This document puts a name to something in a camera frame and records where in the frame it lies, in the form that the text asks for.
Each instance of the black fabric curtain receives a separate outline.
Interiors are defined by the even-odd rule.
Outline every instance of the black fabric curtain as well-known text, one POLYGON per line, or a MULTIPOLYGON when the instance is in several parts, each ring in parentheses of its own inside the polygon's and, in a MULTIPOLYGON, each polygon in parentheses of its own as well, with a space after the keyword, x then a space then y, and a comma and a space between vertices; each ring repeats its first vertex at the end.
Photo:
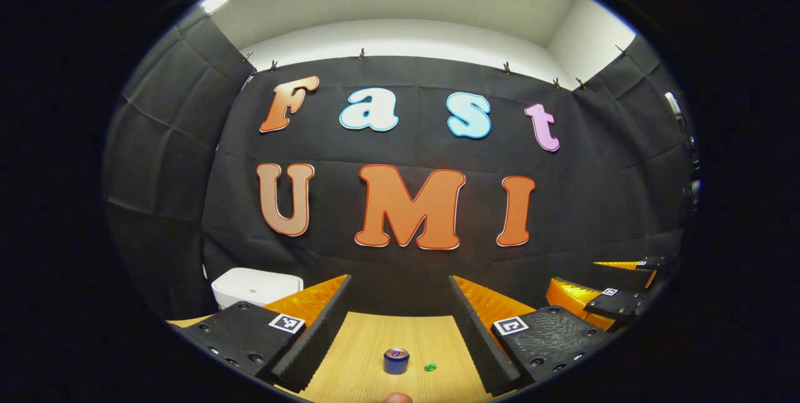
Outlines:
POLYGON ((162 317, 216 309, 202 270, 206 184, 252 72, 198 8, 152 47, 118 98, 103 164, 106 214, 118 254, 162 317))
POLYGON ((351 273, 352 291, 360 295, 351 310, 438 315, 452 304, 445 297, 450 274, 540 307, 552 277, 602 286, 594 282, 593 261, 674 257, 689 214, 691 155, 664 94, 682 99, 683 92, 643 39, 626 53, 586 89, 572 92, 491 67, 415 57, 325 59, 255 74, 232 104, 208 180, 202 251, 209 280, 232 267, 291 273, 306 286, 351 273), (274 88, 306 76, 318 76, 320 84, 297 113, 287 112, 288 127, 259 132, 274 88), (394 93, 394 129, 349 130, 339 123, 348 95, 365 87, 394 93), (452 135, 446 98, 453 92, 489 101, 488 136, 452 135), (537 103, 554 116, 557 152, 537 144, 523 113, 537 103), (303 235, 284 236, 263 220, 255 172, 262 163, 283 169, 277 198, 284 215, 293 211, 286 168, 314 166, 311 221, 303 235), (463 172, 460 246, 431 251, 412 241, 401 247, 388 226, 388 246, 356 244, 366 205, 358 172, 365 164, 397 166, 412 196, 435 169, 463 172), (531 240, 499 247, 506 212, 501 183, 510 175, 536 182, 527 222, 531 240))

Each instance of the can lid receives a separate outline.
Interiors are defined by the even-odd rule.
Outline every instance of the can lid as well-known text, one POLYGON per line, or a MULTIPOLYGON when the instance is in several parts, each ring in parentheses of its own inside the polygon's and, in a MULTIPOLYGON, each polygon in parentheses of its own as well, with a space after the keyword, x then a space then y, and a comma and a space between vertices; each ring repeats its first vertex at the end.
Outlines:
POLYGON ((409 354, 404 349, 388 349, 386 350, 385 354, 383 354, 383 357, 389 361, 400 362, 408 361, 409 354))

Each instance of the letter m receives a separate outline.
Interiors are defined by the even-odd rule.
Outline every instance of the letter m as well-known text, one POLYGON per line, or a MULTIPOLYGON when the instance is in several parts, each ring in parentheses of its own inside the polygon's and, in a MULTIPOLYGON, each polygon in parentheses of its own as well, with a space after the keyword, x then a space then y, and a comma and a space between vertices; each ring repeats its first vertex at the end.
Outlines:
POLYGON ((452 250, 460 240, 455 235, 458 191, 466 176, 455 170, 434 170, 412 199, 400 172, 394 166, 371 164, 358 174, 366 181, 364 229, 355 235, 360 246, 385 247, 389 236, 383 232, 384 217, 389 220, 394 238, 408 246, 420 224, 425 229, 417 246, 427 250, 452 250))

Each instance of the wooden table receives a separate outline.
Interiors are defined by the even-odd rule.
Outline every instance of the wooden table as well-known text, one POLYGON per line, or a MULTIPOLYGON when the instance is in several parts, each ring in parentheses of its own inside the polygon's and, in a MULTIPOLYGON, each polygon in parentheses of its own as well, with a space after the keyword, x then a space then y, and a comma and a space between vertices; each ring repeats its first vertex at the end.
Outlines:
MULTIPOLYGON (((190 326, 206 317, 171 321, 190 326)), ((334 343, 302 398, 317 402, 369 403, 403 392, 414 403, 482 403, 494 398, 483 391, 478 372, 451 316, 391 317, 348 312, 334 343), (408 350, 402 375, 383 371, 383 352, 408 350), (426 365, 437 369, 426 372, 426 365)))

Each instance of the can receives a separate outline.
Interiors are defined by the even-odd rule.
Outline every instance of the can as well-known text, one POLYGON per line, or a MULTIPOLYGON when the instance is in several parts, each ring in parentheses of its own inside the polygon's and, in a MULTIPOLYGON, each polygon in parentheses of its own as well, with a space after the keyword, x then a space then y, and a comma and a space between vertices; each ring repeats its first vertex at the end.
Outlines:
POLYGON ((411 355, 404 349, 388 349, 383 354, 383 371, 387 374, 399 375, 408 369, 411 355))

